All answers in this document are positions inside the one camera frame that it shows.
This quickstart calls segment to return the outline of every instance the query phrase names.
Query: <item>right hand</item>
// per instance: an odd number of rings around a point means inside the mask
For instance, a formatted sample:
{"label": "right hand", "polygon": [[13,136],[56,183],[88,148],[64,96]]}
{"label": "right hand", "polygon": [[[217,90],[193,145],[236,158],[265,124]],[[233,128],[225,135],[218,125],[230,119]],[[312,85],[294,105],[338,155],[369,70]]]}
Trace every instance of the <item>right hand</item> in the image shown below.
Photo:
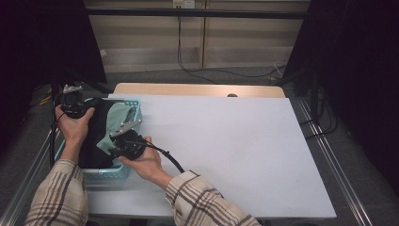
{"label": "right hand", "polygon": [[[144,137],[147,141],[152,142],[151,137]],[[161,165],[161,157],[153,148],[146,148],[144,153],[135,160],[130,160],[124,156],[120,156],[119,160],[122,164],[135,169],[137,174],[148,181],[155,183],[162,189],[166,190],[172,177],[167,174]]]}

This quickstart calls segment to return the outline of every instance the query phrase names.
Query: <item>dark background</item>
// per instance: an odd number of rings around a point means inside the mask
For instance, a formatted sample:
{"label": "dark background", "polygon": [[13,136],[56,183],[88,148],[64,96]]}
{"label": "dark background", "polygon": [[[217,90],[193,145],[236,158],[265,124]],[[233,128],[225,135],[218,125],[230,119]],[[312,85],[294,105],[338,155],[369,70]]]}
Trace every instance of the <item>dark background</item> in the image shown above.
{"label": "dark background", "polygon": [[285,75],[319,78],[354,138],[399,194],[399,31],[394,1],[311,1]]}
{"label": "dark background", "polygon": [[3,128],[0,147],[7,147],[24,119],[35,87],[49,84],[55,77],[61,86],[72,84],[81,80],[82,75],[92,81],[106,82],[88,16],[35,13],[37,6],[51,5],[67,8],[83,7],[84,3],[81,0],[0,3]]}

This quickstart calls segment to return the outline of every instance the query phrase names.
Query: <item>plaid shirt sleeve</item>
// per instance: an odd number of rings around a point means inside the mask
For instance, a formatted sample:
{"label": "plaid shirt sleeve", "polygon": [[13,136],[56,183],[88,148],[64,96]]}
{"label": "plaid shirt sleeve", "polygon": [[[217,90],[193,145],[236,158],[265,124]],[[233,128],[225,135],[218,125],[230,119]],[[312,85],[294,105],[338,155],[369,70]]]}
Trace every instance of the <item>plaid shirt sleeve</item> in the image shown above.
{"label": "plaid shirt sleeve", "polygon": [[193,171],[172,179],[167,200],[177,225],[260,225]]}
{"label": "plaid shirt sleeve", "polygon": [[85,225],[88,198],[84,175],[76,164],[58,160],[40,184],[25,225]]}

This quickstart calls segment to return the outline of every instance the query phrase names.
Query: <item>light blue cloth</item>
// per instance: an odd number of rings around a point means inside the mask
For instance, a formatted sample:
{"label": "light blue cloth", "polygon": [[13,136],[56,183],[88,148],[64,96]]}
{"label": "light blue cloth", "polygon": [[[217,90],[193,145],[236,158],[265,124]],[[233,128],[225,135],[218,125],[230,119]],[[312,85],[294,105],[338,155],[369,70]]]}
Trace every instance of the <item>light blue cloth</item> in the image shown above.
{"label": "light blue cloth", "polygon": [[101,149],[106,154],[111,153],[108,149],[114,148],[109,134],[115,133],[123,122],[132,121],[135,116],[135,110],[124,103],[115,103],[111,106],[106,116],[106,131],[105,137],[97,143],[97,148]]}

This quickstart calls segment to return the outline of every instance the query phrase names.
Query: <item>black cord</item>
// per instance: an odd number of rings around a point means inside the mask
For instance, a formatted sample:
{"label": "black cord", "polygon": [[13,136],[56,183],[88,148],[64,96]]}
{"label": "black cord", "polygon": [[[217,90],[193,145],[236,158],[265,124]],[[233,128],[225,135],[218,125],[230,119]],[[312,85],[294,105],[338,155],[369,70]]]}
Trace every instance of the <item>black cord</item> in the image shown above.
{"label": "black cord", "polygon": [[50,168],[53,167],[56,156],[55,146],[56,146],[56,126],[58,124],[59,119],[65,114],[62,114],[58,120],[56,120],[56,103],[60,94],[58,94],[55,99],[53,100],[53,114],[52,114],[52,125],[51,125],[51,132],[50,132],[50,148],[49,148],[49,158],[50,158]]}
{"label": "black cord", "polygon": [[[323,98],[318,100],[318,101],[321,102],[321,104],[320,104],[320,112],[317,114],[318,115],[318,119],[322,118],[322,116],[324,115],[324,110],[326,108],[326,92],[323,89],[321,89],[321,88],[320,88],[320,90],[323,91]],[[313,122],[313,121],[314,121],[314,119],[310,119],[310,120],[307,120],[307,121],[301,121],[299,123],[299,125],[300,126],[304,126],[307,123]]]}
{"label": "black cord", "polygon": [[155,149],[156,151],[158,151],[161,154],[163,154],[167,159],[169,159],[170,162],[172,162],[173,165],[175,165],[177,170],[179,170],[179,172],[184,173],[184,169],[182,168],[182,166],[180,166],[179,162],[175,158],[173,158],[172,155],[170,155],[169,151],[165,151],[165,150],[163,150],[161,148],[156,147],[153,143],[149,142],[148,140],[146,140],[146,142],[147,143],[128,141],[127,143],[144,145],[144,146],[146,146],[148,148]]}
{"label": "black cord", "polygon": [[193,74],[193,73],[197,73],[197,72],[206,72],[206,71],[209,71],[209,72],[221,72],[221,73],[230,73],[230,74],[234,74],[234,75],[241,76],[241,77],[247,77],[247,78],[260,78],[260,77],[267,77],[267,76],[269,76],[269,85],[270,85],[270,83],[271,83],[271,77],[270,77],[270,75],[273,74],[273,73],[275,73],[275,72],[277,72],[279,69],[283,69],[283,68],[285,68],[285,67],[287,66],[287,65],[282,65],[282,66],[279,66],[279,67],[273,69],[273,70],[272,70],[271,72],[269,72],[269,73],[260,74],[260,75],[246,75],[246,74],[234,73],[234,72],[229,72],[229,71],[220,70],[220,69],[196,69],[196,70],[187,70],[187,69],[184,67],[184,65],[183,65],[183,60],[182,60],[182,42],[181,42],[181,35],[182,35],[182,18],[181,18],[181,17],[178,17],[178,21],[179,21],[179,36],[178,36],[178,37],[179,37],[179,45],[178,45],[178,55],[177,55],[177,58],[178,58],[178,62],[179,62],[180,68],[181,68],[183,71],[185,71],[186,73],[188,73],[189,75],[191,75],[191,76],[199,77],[199,78],[205,79],[205,80],[207,80],[207,81],[209,81],[209,82],[211,82],[211,83],[213,83],[213,84],[216,84],[216,85],[218,85],[217,82],[215,82],[215,81],[213,81],[213,80],[211,80],[211,79],[208,79],[208,78],[206,78],[206,77]]}
{"label": "black cord", "polygon": [[153,145],[149,141],[147,141],[147,143],[150,144],[150,145],[147,145],[147,147],[154,148],[156,151],[158,151],[161,154],[163,154],[167,159],[170,160],[170,162],[173,163],[173,165],[176,166],[176,168],[177,168],[177,170],[179,170],[179,172],[184,173],[184,169],[182,168],[182,166],[180,166],[179,162],[176,159],[174,159],[174,157],[172,157],[172,155],[170,155],[169,151],[165,151],[163,149],[160,149],[160,148],[156,147],[155,145]]}
{"label": "black cord", "polygon": [[[319,136],[324,136],[324,135],[327,135],[327,134],[331,134],[331,133],[333,133],[335,130],[337,130],[337,128],[338,128],[338,123],[339,123],[339,122],[338,122],[338,119],[337,119],[337,115],[335,114],[335,112],[334,112],[334,110],[332,109],[332,107],[330,107],[329,105],[327,105],[326,102],[327,102],[327,96],[325,96],[325,105],[326,105],[326,110],[327,110],[327,114],[328,114],[328,118],[329,118],[329,125],[328,125],[328,128],[325,129],[325,130],[323,130],[321,133],[318,133],[318,134],[315,134],[315,135],[311,135],[311,136],[305,137],[306,140],[311,139],[311,138],[314,138],[314,137],[319,137]],[[333,118],[335,119],[334,127],[333,127],[331,130],[330,130],[330,128],[331,128],[331,125],[332,125],[332,117],[331,117],[330,111],[332,112]]]}

